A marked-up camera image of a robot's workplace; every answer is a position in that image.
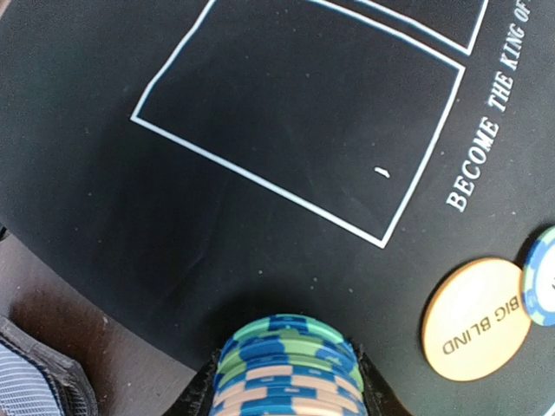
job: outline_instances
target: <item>brown floor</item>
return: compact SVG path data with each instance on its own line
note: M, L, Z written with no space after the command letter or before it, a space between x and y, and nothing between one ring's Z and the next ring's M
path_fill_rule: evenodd
M0 242L0 314L79 361L102 416L158 416L193 371L104 315L15 237Z

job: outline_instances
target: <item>black mat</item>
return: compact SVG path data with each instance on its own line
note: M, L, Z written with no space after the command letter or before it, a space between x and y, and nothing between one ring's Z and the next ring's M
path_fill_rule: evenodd
M450 270L518 263L555 222L554 18L545 0L13 2L0 222L192 367L302 312L362 342L414 414L543 415L550 329L472 383L435 374L419 331Z

